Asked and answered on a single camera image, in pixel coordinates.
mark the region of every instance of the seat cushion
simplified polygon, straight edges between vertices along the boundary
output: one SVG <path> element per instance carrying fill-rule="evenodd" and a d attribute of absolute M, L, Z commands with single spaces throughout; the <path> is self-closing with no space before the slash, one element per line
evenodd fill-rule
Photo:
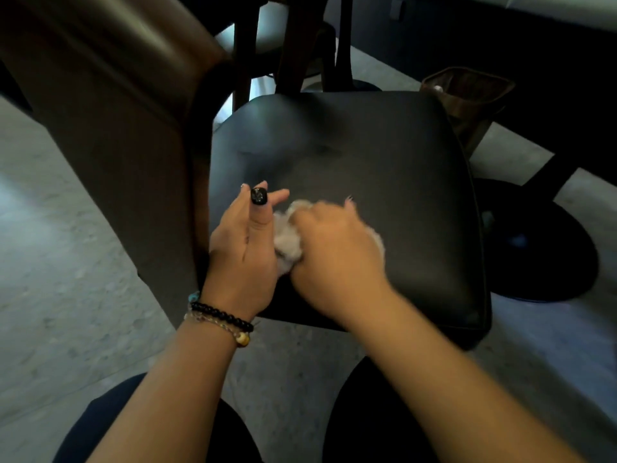
<path fill-rule="evenodd" d="M 255 58 L 250 65 L 251 77 L 264 77 L 275 74 L 281 59 L 282 44 L 287 30 L 289 6 L 268 2 L 259 9 L 257 23 L 257 38 L 255 40 Z M 227 53 L 233 52 L 235 25 L 221 31 L 215 38 Z M 335 29 L 328 23 L 323 23 L 317 34 L 313 59 L 324 54 L 335 54 Z M 319 65 L 313 61 L 307 70 L 307 77 L 320 73 Z"/>
<path fill-rule="evenodd" d="M 461 347 L 488 332 L 490 297 L 469 168 L 435 98 L 335 92 L 251 100 L 213 137 L 210 232 L 240 184 L 263 179 L 271 189 L 289 188 L 290 200 L 341 204 L 352 194 L 361 217 L 383 238 L 392 284 Z M 337 328 L 300 298 L 288 277 L 262 316 Z"/>

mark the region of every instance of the round black table base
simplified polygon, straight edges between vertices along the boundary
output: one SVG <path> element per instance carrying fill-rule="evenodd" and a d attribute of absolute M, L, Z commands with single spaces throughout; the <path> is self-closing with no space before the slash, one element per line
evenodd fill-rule
<path fill-rule="evenodd" d="M 474 186 L 491 292 L 546 303 L 590 290 L 598 275 L 598 254 L 566 210 L 537 201 L 511 183 L 475 179 Z"/>
<path fill-rule="evenodd" d="M 366 81 L 354 79 L 352 91 L 372 92 L 381 91 L 381 89 L 375 85 L 372 85 L 371 83 L 367 83 Z M 307 87 L 305 87 L 302 92 L 323 92 L 323 85 L 321 84 L 321 81 L 318 81 L 317 83 L 313 83 L 312 85 L 308 85 Z"/>

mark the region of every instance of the yellow bead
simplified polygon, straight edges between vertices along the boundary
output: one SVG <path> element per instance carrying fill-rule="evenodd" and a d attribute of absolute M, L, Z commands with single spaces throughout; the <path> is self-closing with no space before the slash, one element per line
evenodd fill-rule
<path fill-rule="evenodd" d="M 244 332 L 236 336 L 236 342 L 242 347 L 247 346 L 249 344 L 249 341 L 251 341 L 251 338 L 248 334 Z"/>

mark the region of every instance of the concrete floor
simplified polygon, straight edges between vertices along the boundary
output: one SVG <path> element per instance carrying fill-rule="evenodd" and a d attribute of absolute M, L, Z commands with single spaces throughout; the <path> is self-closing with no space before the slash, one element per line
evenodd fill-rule
<path fill-rule="evenodd" d="M 355 50 L 354 77 L 418 82 Z M 254 81 L 253 94 L 273 91 Z M 219 121 L 230 114 L 230 103 Z M 474 173 L 525 182 L 551 154 L 494 124 Z M 595 287 L 568 303 L 493 295 L 473 357 L 592 462 L 617 455 L 617 188 L 579 170 L 557 201 L 600 253 Z M 147 370 L 173 329 L 43 127 L 0 99 L 0 460 L 50 461 L 90 400 Z M 267 462 L 320 460 L 328 413 L 363 357 L 346 333 L 261 320 L 223 397 Z"/>

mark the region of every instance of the hand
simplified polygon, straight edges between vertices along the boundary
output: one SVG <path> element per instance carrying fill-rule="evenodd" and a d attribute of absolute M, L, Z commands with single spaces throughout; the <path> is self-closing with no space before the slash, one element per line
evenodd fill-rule
<path fill-rule="evenodd" d="M 298 209 L 291 224 L 303 253 L 291 280 L 319 312 L 341 323 L 349 306 L 391 291 L 380 250 L 350 199 L 344 207 L 319 202 Z"/>
<path fill-rule="evenodd" d="M 267 189 L 268 184 L 258 187 Z M 278 278 L 272 207 L 288 197 L 289 190 L 278 190 L 268 193 L 266 204 L 257 205 L 251 202 L 250 187 L 241 186 L 210 237 L 200 302 L 249 322 L 268 306 Z"/>

